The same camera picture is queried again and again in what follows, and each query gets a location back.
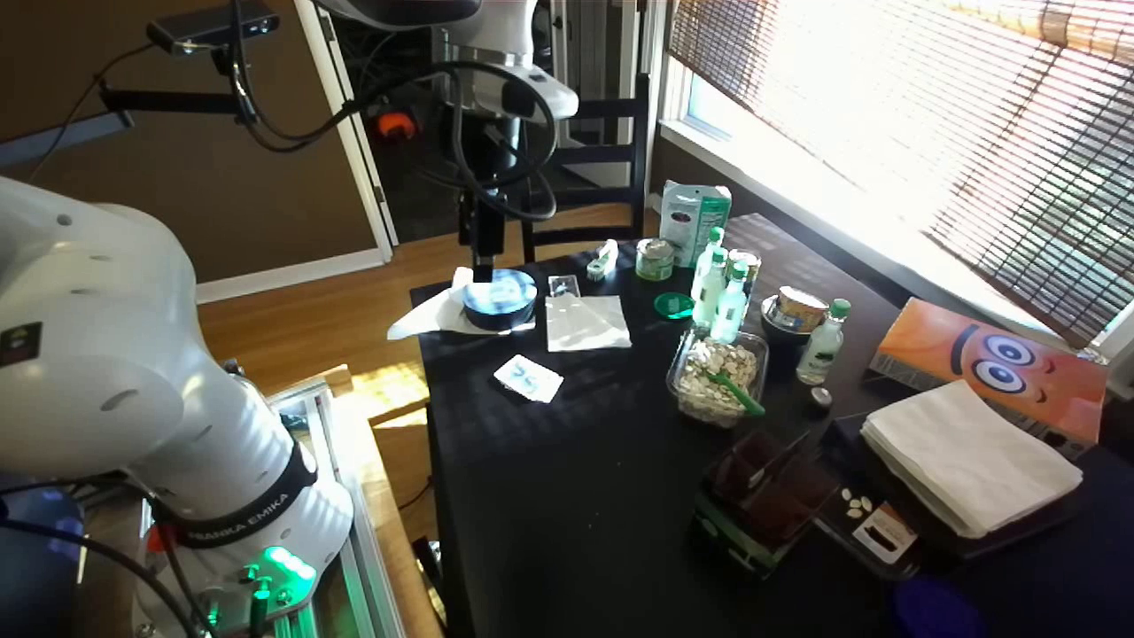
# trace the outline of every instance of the green light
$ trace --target green light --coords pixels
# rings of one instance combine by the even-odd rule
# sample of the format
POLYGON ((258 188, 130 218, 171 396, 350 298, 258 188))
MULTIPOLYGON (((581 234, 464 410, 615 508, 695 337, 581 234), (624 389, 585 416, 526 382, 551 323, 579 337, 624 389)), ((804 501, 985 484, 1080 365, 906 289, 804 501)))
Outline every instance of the green light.
POLYGON ((204 614, 208 629, 221 629, 221 608, 214 602, 204 614))
POLYGON ((256 583, 256 599, 267 599, 273 610, 313 599, 318 585, 318 572, 285 547, 263 549, 246 573, 256 583))

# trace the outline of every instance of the white paper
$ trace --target white paper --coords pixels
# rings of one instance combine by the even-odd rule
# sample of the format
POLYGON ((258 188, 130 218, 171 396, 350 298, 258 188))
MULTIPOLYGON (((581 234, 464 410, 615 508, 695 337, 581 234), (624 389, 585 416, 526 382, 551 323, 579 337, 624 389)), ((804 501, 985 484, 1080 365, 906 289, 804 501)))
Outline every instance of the white paper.
POLYGON ((436 335, 436 331, 447 331, 447 335, 477 335, 477 337, 507 337, 507 335, 526 335, 534 326, 532 323, 522 323, 514 331, 483 331, 475 323, 468 323, 464 308, 462 308, 462 291, 473 284, 473 269, 468 266, 458 266, 454 269, 454 284, 431 298, 425 298, 423 306, 415 306, 410 312, 403 312, 391 331, 388 331, 388 341, 408 341, 408 337, 418 337, 418 335, 436 335))
POLYGON ((965 381, 873 410, 860 438, 959 540, 980 540, 1080 486, 1080 467, 1010 425, 965 381))
POLYGON ((514 356, 507 357, 507 365, 501 365, 491 371, 507 389, 534 400, 534 403, 551 403, 560 387, 564 387, 564 376, 554 371, 554 368, 543 368, 539 361, 526 357, 526 356, 514 356))
POLYGON ((631 348, 624 300, 615 293, 547 298, 547 352, 597 352, 597 348, 631 348))

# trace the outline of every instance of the folded white cloth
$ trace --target folded white cloth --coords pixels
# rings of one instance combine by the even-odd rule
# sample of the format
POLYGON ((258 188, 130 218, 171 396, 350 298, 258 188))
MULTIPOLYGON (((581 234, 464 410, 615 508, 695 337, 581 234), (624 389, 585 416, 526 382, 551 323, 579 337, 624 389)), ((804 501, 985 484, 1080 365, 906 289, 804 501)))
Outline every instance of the folded white cloth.
POLYGON ((873 410, 860 438, 959 540, 998 532, 1080 486, 1080 467, 965 381, 873 410))

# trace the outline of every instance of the black cable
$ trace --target black cable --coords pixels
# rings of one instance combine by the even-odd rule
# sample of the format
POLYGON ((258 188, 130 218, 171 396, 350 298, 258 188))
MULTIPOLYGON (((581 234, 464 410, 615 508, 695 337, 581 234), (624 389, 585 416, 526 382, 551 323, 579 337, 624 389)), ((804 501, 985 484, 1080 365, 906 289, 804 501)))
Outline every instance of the black cable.
POLYGON ((57 157, 69 127, 76 123, 76 115, 78 115, 80 104, 108 83, 108 74, 110 74, 118 65, 125 65, 125 59, 130 59, 130 57, 141 57, 145 49, 151 49, 151 43, 110 57, 110 59, 91 74, 91 83, 78 93, 78 100, 76 100, 72 110, 64 115, 64 123, 57 127, 57 140, 48 140, 47 152, 35 161, 35 168, 25 173, 25 181, 35 181, 38 169, 57 157))
POLYGON ((149 511, 151 511, 156 536, 161 536, 161 540, 162 540, 162 547, 168 547, 174 583, 178 583, 178 589, 180 589, 180 596, 184 596, 184 602, 187 602, 191 616, 195 616, 204 630, 214 630, 208 614, 199 608, 199 599, 191 596, 187 579, 184 579, 184 572, 180 572, 180 560, 178 560, 178 540, 171 536, 171 524, 168 524, 168 520, 171 520, 171 515, 168 515, 168 511, 162 511, 162 502, 156 502, 156 501, 149 501, 149 511))
POLYGON ((72 486, 72 484, 23 484, 23 486, 8 486, 8 489, 0 489, 0 501, 4 501, 4 497, 14 497, 14 494, 31 494, 31 489, 64 489, 64 486, 72 486))
MULTIPOLYGON (((547 211, 539 211, 539 213, 529 213, 529 211, 517 211, 517 206, 510 206, 507 204, 507 193, 504 193, 504 183, 510 183, 510 181, 504 181, 504 183, 491 183, 491 181, 477 181, 475 173, 473 173, 473 168, 468 168, 468 157, 464 157, 464 104, 462 104, 462 96, 464 96, 464 77, 458 74, 458 71, 449 71, 449 83, 454 83, 454 140, 449 140, 449 152, 458 157, 458 173, 462 173, 462 183, 475 195, 475 204, 483 204, 483 206, 488 206, 488 211, 495 211, 495 213, 504 213, 504 218, 517 218, 517 221, 529 221, 529 225, 547 225, 551 218, 555 218, 555 193, 554 193, 554 183, 547 181, 547 173, 543 173, 543 168, 547 168, 547 161, 534 168, 534 169, 522 169, 526 173, 526 181, 539 181, 539 188, 547 193, 547 211)), ((555 123, 554 123, 554 116, 551 116, 551 104, 539 96, 539 104, 547 106, 547 123, 551 123, 551 152, 560 147, 560 140, 555 140, 555 123)))
POLYGON ((78 484, 69 497, 78 502, 78 511, 91 511, 113 501, 118 494, 139 497, 139 486, 130 486, 125 476, 110 476, 110 479, 78 484))
POLYGON ((161 585, 141 563, 135 563, 130 556, 125 556, 121 549, 108 547, 108 544, 96 544, 96 540, 84 540, 84 536, 72 536, 72 532, 60 532, 60 528, 47 528, 47 524, 27 524, 27 520, 8 520, 0 519, 0 528, 11 528, 11 532, 25 532, 25 536, 43 536, 43 540, 60 540, 60 544, 76 544, 76 547, 84 547, 98 556, 108 556, 110 563, 130 572, 139 583, 145 583, 161 599, 162 608, 178 616, 180 630, 187 638, 195 638, 199 630, 191 629, 191 616, 184 616, 184 610, 178 608, 178 599, 171 596, 168 585, 161 585))
POLYGON ((250 583, 250 608, 247 608, 247 638, 263 638, 267 625, 269 625, 269 602, 263 596, 256 596, 256 583, 250 583))
POLYGON ((415 74, 401 74, 393 83, 379 83, 376 89, 369 89, 362 100, 349 100, 334 116, 327 116, 318 127, 306 133, 306 134, 291 134, 291 133, 279 133, 256 104, 256 93, 247 84, 247 65, 246 65, 246 45, 240 45, 240 0, 229 0, 229 89, 235 89, 235 100, 239 104, 247 104, 250 116, 246 116, 246 127, 247 134, 269 150, 269 152, 301 152, 307 150, 315 140, 323 140, 327 133, 334 133, 341 121, 362 115, 369 104, 382 100, 388 93, 393 89, 403 89, 410 83, 423 83, 423 77, 431 77, 431 74, 449 74, 449 84, 454 84, 454 161, 458 161, 458 173, 462 173, 462 183, 475 193, 477 204, 484 204, 488 211, 504 213, 504 218, 517 218, 517 221, 532 221, 532 225, 543 225, 551 218, 555 218, 555 195, 554 195, 554 183, 547 181, 543 168, 554 161, 555 147, 560 147, 560 127, 555 127, 555 116, 554 116, 554 106, 547 104, 543 93, 534 93, 529 83, 514 77, 510 71, 504 68, 491 68, 491 65, 477 65, 477 59, 443 59, 443 65, 430 65, 415 74), (526 165, 526 157, 517 157, 514 168, 477 181, 468 168, 468 157, 464 157, 464 84, 462 84, 462 74, 458 71, 483 71, 483 74, 495 74, 504 83, 517 83, 539 106, 539 116, 543 123, 551 127, 547 134, 547 147, 539 152, 532 152, 534 161, 526 165), (285 141, 273 141, 267 140, 256 121, 285 140, 285 141), (547 211, 532 213, 532 211, 517 211, 510 206, 510 195, 504 193, 507 183, 532 183, 547 193, 547 211))
POLYGON ((362 71, 369 71, 369 65, 376 65, 376 57, 393 43, 397 32, 388 32, 376 45, 369 45, 369 55, 362 57, 362 71))

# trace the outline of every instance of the window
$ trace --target window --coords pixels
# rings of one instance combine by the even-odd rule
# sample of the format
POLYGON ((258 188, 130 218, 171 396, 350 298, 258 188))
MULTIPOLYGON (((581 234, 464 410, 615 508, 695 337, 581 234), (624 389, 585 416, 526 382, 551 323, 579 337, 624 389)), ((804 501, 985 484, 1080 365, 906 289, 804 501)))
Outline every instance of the window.
POLYGON ((1057 3, 678 0, 695 74, 670 84, 709 147, 754 140, 742 169, 794 206, 903 225, 1089 343, 1134 300, 1134 12, 1057 3))

